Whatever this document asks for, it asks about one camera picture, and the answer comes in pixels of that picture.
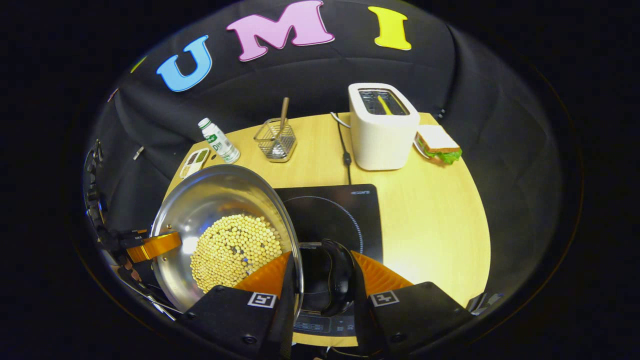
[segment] bottle cap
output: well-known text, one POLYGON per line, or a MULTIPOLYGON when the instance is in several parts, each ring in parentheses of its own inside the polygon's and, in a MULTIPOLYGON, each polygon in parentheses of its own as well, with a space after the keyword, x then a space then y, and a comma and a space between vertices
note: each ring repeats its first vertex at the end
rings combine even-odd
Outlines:
POLYGON ((198 127, 200 129, 204 129, 205 127, 207 127, 207 125, 211 124, 211 120, 209 120, 208 117, 200 120, 200 122, 198 123, 198 127))

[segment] black cable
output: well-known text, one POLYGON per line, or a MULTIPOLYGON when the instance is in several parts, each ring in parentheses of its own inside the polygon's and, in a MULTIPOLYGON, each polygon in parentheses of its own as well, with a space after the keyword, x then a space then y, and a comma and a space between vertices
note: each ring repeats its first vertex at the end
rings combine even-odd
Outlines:
POLYGON ((349 177, 349 185, 351 185, 351 154, 347 151, 347 147, 344 146, 344 140, 342 139, 342 131, 340 130, 340 123, 338 122, 338 134, 340 134, 340 143, 342 144, 342 161, 344 162, 344 166, 347 167, 347 176, 349 177))

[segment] bread slice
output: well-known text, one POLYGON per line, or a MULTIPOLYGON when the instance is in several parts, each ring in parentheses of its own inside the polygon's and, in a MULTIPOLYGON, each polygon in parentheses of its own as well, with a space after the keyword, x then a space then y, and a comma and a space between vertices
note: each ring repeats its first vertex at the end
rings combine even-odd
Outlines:
POLYGON ((456 152, 460 146, 447 134, 440 125, 420 125, 418 135, 428 152, 456 152))

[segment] wire basket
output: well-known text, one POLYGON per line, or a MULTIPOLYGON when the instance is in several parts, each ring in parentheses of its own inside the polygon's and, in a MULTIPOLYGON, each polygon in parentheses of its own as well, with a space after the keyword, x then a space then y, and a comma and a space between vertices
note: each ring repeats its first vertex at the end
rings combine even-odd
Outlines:
POLYGON ((287 119, 282 132, 278 135, 279 131, 280 119, 269 119, 260 127, 253 139, 269 161, 284 163, 289 161, 298 142, 287 119))

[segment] sandwich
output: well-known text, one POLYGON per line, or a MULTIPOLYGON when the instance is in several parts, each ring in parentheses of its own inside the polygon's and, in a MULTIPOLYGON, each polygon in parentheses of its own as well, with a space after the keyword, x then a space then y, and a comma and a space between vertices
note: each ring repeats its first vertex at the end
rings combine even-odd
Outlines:
POLYGON ((462 156, 460 146, 440 125, 418 126, 414 143, 426 156, 450 165, 462 156))

